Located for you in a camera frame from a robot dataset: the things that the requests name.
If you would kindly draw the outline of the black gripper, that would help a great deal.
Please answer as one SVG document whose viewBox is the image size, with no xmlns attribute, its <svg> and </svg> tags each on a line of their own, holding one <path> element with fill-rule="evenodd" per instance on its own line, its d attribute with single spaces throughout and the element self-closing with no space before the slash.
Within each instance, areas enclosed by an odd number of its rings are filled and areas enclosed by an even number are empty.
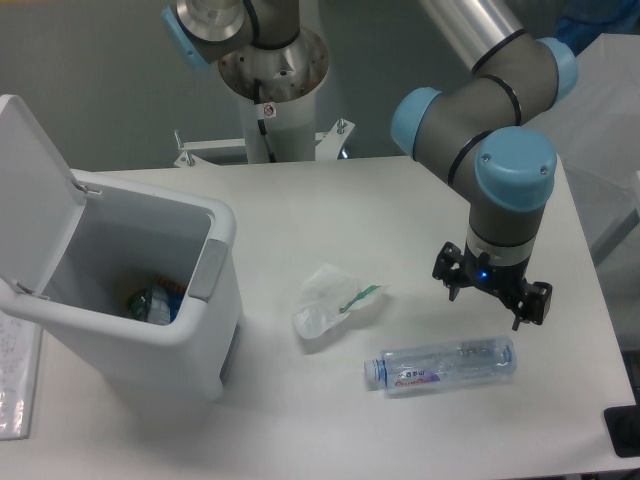
<svg viewBox="0 0 640 480">
<path fill-rule="evenodd" d="M 450 301 L 462 288 L 474 287 L 505 306 L 515 306 L 512 330 L 517 331 L 521 324 L 541 326 L 551 306 L 552 285 L 526 281 L 529 260 L 527 257 L 517 264 L 497 266 L 481 260 L 468 245 L 463 255 L 456 245 L 446 242 L 436 257 L 432 276 L 443 282 Z"/>
</svg>

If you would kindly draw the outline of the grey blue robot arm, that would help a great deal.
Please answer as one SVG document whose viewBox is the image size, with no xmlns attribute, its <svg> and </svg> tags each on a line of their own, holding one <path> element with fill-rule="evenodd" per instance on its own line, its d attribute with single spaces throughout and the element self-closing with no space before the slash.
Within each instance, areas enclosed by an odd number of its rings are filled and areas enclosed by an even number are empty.
<svg viewBox="0 0 640 480">
<path fill-rule="evenodd" d="M 501 1 L 426 1 L 423 9 L 472 74 L 451 94 L 414 90 L 391 121 L 401 150 L 470 205 L 465 245 L 444 245 L 433 275 L 451 296 L 474 287 L 499 299 L 516 324 L 541 324 L 552 288 L 525 273 L 557 154 L 525 124 L 571 91 L 577 61 L 564 43 L 532 38 Z M 314 96 L 329 54 L 302 26 L 298 2 L 177 1 L 161 17 L 184 59 L 216 65 L 235 94 L 250 162 L 317 158 Z"/>
</svg>

